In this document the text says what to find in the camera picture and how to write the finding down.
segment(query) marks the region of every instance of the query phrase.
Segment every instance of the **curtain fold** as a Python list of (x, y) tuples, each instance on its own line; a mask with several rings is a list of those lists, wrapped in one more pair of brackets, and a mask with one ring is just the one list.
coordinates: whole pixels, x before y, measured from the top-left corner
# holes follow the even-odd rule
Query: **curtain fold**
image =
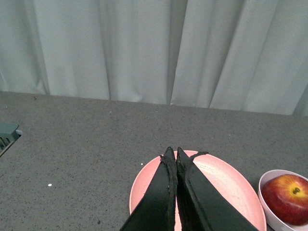
[(308, 4), (2, 0), (0, 90), (308, 116)]

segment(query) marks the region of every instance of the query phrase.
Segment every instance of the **countertop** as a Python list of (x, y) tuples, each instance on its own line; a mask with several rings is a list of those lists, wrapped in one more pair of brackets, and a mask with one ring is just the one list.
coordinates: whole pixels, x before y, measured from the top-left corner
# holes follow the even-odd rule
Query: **countertop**
[(0, 122), (22, 131), (0, 157), (3, 231), (118, 231), (134, 179), (168, 146), (210, 152), (255, 191), (272, 169), (308, 177), (304, 116), (0, 92)]

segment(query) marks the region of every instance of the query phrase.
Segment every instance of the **apple stem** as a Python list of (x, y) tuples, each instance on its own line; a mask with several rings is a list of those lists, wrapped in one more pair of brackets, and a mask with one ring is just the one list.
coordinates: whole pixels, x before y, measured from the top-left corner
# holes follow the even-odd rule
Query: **apple stem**
[(294, 194), (297, 194), (298, 192), (300, 192), (300, 189), (298, 187), (296, 187), (294, 190), (293, 190), (293, 193)]

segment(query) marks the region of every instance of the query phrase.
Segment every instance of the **white bowl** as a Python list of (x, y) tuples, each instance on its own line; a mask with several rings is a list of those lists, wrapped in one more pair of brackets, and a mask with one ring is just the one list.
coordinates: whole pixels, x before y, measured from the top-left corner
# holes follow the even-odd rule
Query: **white bowl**
[(265, 213), (265, 218), (266, 218), (266, 222), (268, 223), (269, 226), (271, 226), (275, 231), (308, 231), (308, 225), (303, 225), (303, 226), (295, 226), (295, 225), (289, 225), (284, 223), (282, 220), (280, 220), (267, 206), (267, 204), (265, 203), (263, 196), (261, 194), (261, 189), (263, 187), (263, 185), (278, 176), (284, 175), (284, 174), (293, 174), (293, 175), (297, 175), (301, 178), (304, 178), (305, 180), (308, 181), (307, 178), (298, 175), (297, 173), (294, 172), (290, 172), (287, 170), (271, 170), (268, 171), (266, 173), (263, 174), (263, 176), (260, 178), (259, 181), (259, 189), (258, 189), (258, 197), (259, 200), (262, 204), (262, 207), (264, 209), (264, 213)]

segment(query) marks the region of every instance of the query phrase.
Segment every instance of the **pink plate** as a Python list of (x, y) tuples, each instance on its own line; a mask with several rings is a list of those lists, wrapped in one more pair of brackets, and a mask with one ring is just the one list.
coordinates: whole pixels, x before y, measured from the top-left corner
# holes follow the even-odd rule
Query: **pink plate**
[[(185, 151), (188, 156), (196, 151)], [(193, 161), (220, 194), (229, 201), (259, 231), (266, 231), (266, 220), (258, 196), (249, 182), (231, 165), (212, 155), (201, 155)], [(160, 157), (151, 160), (137, 175), (130, 191), (130, 213), (138, 205), (147, 190), (160, 163)], [(181, 231), (178, 208), (176, 207), (175, 231)]]

